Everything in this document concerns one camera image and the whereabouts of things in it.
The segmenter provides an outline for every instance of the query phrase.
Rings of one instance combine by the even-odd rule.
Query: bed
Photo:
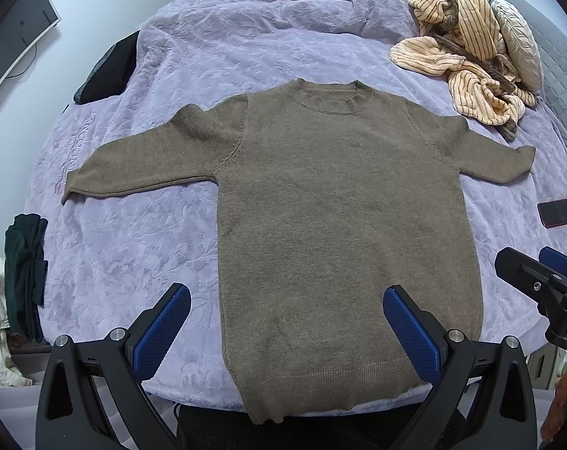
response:
[[[155,377],[152,393],[179,403],[243,410],[221,355],[217,283],[217,186],[170,186],[121,198],[60,198],[66,173],[101,144],[158,126],[187,103],[210,108],[226,97],[297,77],[360,81],[402,95],[438,115],[456,115],[446,81],[396,67],[389,49],[418,35],[408,0],[176,0],[150,18],[138,39],[136,70],[120,96],[72,105],[51,131],[36,164],[25,209],[49,221],[45,338],[104,337],[129,326],[173,281],[193,308]],[[534,303],[495,276],[496,253],[512,246],[537,257],[567,254],[567,225],[545,229],[536,205],[567,198],[567,148],[543,104],[527,109],[511,147],[537,148],[531,174],[507,185],[461,176],[483,290],[483,341],[512,334],[525,352],[545,344]],[[478,133],[505,143],[494,129]],[[393,400],[356,406],[385,410],[423,399],[423,385]]]

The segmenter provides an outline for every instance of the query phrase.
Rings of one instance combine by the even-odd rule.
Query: ribbed neckline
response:
[[[314,94],[313,89],[330,88],[332,91],[355,91],[347,100],[324,100]],[[302,78],[295,79],[286,85],[287,93],[302,106],[324,113],[351,114],[361,110],[371,99],[372,88],[356,80],[348,84],[316,84]]]

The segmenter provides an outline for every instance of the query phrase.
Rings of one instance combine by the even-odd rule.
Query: black phone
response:
[[[537,205],[537,211],[546,228],[567,225],[567,199],[541,202]]]

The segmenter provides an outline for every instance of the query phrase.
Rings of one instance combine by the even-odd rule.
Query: ribbed hem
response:
[[[240,392],[250,419],[261,424],[308,411],[350,410],[359,403],[397,397],[419,384],[410,360],[402,357],[348,370],[271,377],[240,387]]]
[[[360,81],[348,84],[315,84],[314,82],[296,79],[285,86],[287,94],[302,106],[315,111],[335,114],[352,114],[361,110],[371,100],[373,89]],[[314,94],[310,89],[330,89],[332,91],[355,91],[353,97],[347,100],[324,100]]]

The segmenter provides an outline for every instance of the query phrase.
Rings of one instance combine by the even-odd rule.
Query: folded dark green clothing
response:
[[[43,239],[48,220],[18,214],[6,230],[4,242],[4,296],[10,329],[29,340],[43,340],[37,307],[43,306],[48,262]]]

